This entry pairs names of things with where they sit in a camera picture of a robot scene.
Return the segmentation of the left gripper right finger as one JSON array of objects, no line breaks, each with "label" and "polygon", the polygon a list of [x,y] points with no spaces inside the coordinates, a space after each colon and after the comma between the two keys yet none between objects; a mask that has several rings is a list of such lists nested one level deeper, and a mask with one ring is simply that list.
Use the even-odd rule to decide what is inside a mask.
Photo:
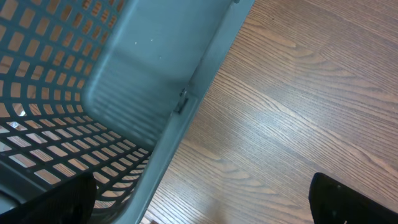
[{"label": "left gripper right finger", "polygon": [[324,173],[314,174],[308,200],[315,224],[397,224],[397,213]]}]

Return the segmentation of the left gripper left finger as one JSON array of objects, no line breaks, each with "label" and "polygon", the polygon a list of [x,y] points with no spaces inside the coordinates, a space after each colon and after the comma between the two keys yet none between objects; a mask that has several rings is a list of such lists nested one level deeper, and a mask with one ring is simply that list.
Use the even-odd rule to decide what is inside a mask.
[{"label": "left gripper left finger", "polygon": [[95,178],[83,173],[2,213],[1,223],[88,223],[95,200]]}]

